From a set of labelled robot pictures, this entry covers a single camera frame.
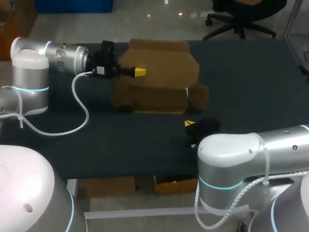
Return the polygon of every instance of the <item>table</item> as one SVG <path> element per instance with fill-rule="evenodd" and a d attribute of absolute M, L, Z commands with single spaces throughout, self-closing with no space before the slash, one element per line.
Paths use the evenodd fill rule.
<path fill-rule="evenodd" d="M 210 87 L 210 110 L 201 115 L 149 115 L 113 110 L 110 82 L 81 79 L 77 94 L 90 111 L 89 124 L 60 138 L 41 137 L 17 120 L 5 121 L 0 144 L 39 151 L 76 192 L 76 180 L 122 175 L 196 174 L 196 151 L 185 146 L 184 120 L 214 116 L 227 133 L 248 133 L 306 124 L 309 86 L 285 40 L 190 41 L 200 64 L 199 82 Z M 90 50 L 99 44 L 85 44 Z M 117 55 L 126 43 L 116 43 Z M 48 132 L 83 122 L 71 96 L 72 78 L 51 75 L 50 108 L 28 117 Z M 87 212 L 87 219 L 192 214 L 193 208 Z"/>

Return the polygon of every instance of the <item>white cable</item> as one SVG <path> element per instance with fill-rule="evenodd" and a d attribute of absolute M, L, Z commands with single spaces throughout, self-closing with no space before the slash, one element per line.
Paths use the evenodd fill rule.
<path fill-rule="evenodd" d="M 269 177 L 269 170 L 270 170 L 269 151 L 268 151 L 268 148 L 266 146 L 264 139 L 257 133 L 252 133 L 252 134 L 258 137 L 260 144 L 263 148 L 263 153 L 265 155 L 265 178 L 263 180 L 263 185 L 267 187 L 269 185 L 268 177 Z"/>
<path fill-rule="evenodd" d="M 303 176 L 303 175 L 306 175 L 308 173 L 309 172 L 305 171 L 305 172 L 290 173 L 290 174 L 271 175 L 271 176 L 268 177 L 268 180 L 290 178 L 290 177 L 295 177 L 295 176 Z M 202 222 L 202 220 L 199 218 L 199 215 L 198 215 L 198 212 L 197 212 L 197 209 L 198 209 L 198 199 L 199 199 L 199 183 L 198 183 L 197 184 L 197 191 L 196 191 L 196 195 L 195 195 L 195 202 L 194 202 L 194 212 L 195 212 L 195 216 L 197 218 L 197 221 L 199 222 L 201 227 L 203 227 L 206 230 L 214 230 L 214 229 L 217 229 L 220 226 L 222 226 L 226 222 L 226 220 L 231 216 L 233 210 L 236 208 L 236 206 L 240 202 L 241 198 L 245 195 L 245 193 L 248 190 L 250 190 L 253 186 L 255 186 L 255 185 L 257 185 L 257 184 L 259 184 L 259 183 L 261 183 L 263 181 L 264 181 L 264 177 L 256 179 L 253 182 L 251 182 L 250 184 L 248 184 L 242 191 L 240 191 L 240 193 L 237 195 L 237 197 L 235 198 L 235 200 L 231 204 L 231 206 L 230 206 L 229 210 L 227 211 L 226 215 L 220 221 L 218 221 L 216 224 L 214 224 L 212 226 L 205 225 Z"/>
<path fill-rule="evenodd" d="M 21 98 L 20 92 L 17 89 L 13 88 L 12 86 L 2 86 L 2 88 L 11 88 L 11 89 L 13 89 L 17 93 L 17 96 L 18 96 L 18 107 L 19 107 L 18 120 L 19 120 L 20 128 L 24 128 L 23 119 L 22 119 L 22 117 L 20 117 L 20 116 L 23 115 L 23 100 Z"/>
<path fill-rule="evenodd" d="M 67 135 L 67 134 L 72 134 L 78 130 L 80 130 L 81 128 L 83 128 L 88 120 L 89 120 L 89 112 L 87 110 L 87 108 L 84 106 L 84 104 L 81 102 L 81 100 L 78 98 L 77 94 L 76 94 L 76 91 L 75 91 L 75 83 L 77 81 L 78 78 L 80 78 L 81 76 L 86 76 L 86 75 L 89 75 L 89 74 L 92 74 L 92 72 L 83 72 L 83 73 L 80 73 L 78 75 L 76 75 L 72 81 L 72 93 L 73 93 L 73 96 L 74 98 L 76 99 L 77 103 L 82 107 L 82 109 L 85 111 L 85 114 L 86 114 L 86 119 L 85 121 L 83 122 L 82 125 L 80 125 L 79 127 L 73 129 L 73 130 L 70 130 L 70 131 L 67 131 L 67 132 L 62 132 L 62 133 L 46 133 L 46 132 L 43 132 L 37 128 L 35 128 L 24 116 L 22 116 L 22 112 L 20 114 L 7 114 L 7 115 L 2 115 L 0 116 L 0 119 L 4 119 L 4 118 L 10 118 L 10 117 L 17 117 L 18 119 L 21 119 L 23 120 L 31 129 L 33 129 L 35 132 L 41 134 L 41 135 L 45 135 L 45 136 L 62 136 L 62 135 Z"/>

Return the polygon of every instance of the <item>chair wheel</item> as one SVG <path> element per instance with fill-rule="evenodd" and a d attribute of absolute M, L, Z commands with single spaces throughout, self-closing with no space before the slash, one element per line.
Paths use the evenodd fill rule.
<path fill-rule="evenodd" d="M 212 26 L 212 19 L 211 18 L 206 19 L 205 24 L 207 27 Z"/>

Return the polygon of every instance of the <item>blue box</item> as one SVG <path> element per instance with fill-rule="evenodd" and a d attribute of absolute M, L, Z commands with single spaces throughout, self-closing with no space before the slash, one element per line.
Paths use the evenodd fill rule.
<path fill-rule="evenodd" d="M 38 13 L 110 13 L 113 0 L 35 0 Z"/>

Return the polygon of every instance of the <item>small box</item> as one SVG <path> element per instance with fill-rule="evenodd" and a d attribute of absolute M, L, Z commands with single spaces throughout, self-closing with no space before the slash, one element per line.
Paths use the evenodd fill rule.
<path fill-rule="evenodd" d="M 13 40 L 29 36 L 37 15 L 34 0 L 0 0 L 0 61 L 11 59 Z"/>
<path fill-rule="evenodd" d="M 119 64 L 146 69 L 147 74 L 136 78 L 121 76 L 113 82 L 114 108 L 182 114 L 187 109 L 206 111 L 209 107 L 209 88 L 197 83 L 199 65 L 186 41 L 131 39 Z"/>

